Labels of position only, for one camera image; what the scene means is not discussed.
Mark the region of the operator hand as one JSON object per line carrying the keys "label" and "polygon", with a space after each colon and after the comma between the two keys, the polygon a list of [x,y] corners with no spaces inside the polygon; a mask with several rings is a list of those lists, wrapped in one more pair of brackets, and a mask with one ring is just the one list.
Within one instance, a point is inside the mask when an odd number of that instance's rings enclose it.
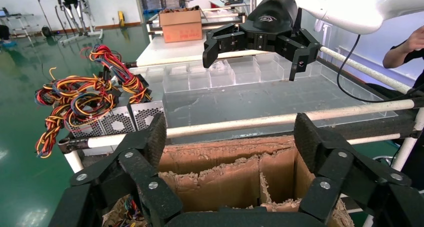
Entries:
{"label": "operator hand", "polygon": [[408,52],[419,51],[424,48],[424,26],[415,30],[405,42]]}

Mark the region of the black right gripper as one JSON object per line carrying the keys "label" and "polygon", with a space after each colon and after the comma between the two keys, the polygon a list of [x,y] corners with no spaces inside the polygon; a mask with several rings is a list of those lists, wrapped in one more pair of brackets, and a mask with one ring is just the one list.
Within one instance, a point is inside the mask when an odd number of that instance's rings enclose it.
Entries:
{"label": "black right gripper", "polygon": [[202,53],[208,69],[221,53],[258,50],[276,51],[291,62],[289,81],[316,61],[321,44],[304,28],[295,32],[298,16],[295,0],[263,0],[239,27],[234,23],[206,33]]}

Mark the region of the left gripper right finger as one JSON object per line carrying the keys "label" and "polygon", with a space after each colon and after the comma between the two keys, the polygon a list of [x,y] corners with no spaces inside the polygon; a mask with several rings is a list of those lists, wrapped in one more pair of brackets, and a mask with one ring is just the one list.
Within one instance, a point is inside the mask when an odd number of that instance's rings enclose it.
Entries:
{"label": "left gripper right finger", "polygon": [[342,194],[367,214],[376,227],[421,227],[424,198],[411,179],[356,151],[339,133],[316,127],[298,113],[294,142],[315,178],[299,211],[326,225]]}

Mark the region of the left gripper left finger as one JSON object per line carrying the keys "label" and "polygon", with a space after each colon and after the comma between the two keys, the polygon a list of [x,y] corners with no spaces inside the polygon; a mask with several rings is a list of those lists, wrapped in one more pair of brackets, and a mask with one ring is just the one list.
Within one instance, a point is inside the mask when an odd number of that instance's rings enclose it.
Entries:
{"label": "left gripper left finger", "polygon": [[100,227],[102,215],[128,194],[152,227],[163,227],[180,215],[182,201],[158,174],[166,139],[163,113],[146,129],[127,133],[112,154],[70,178],[49,225]]}

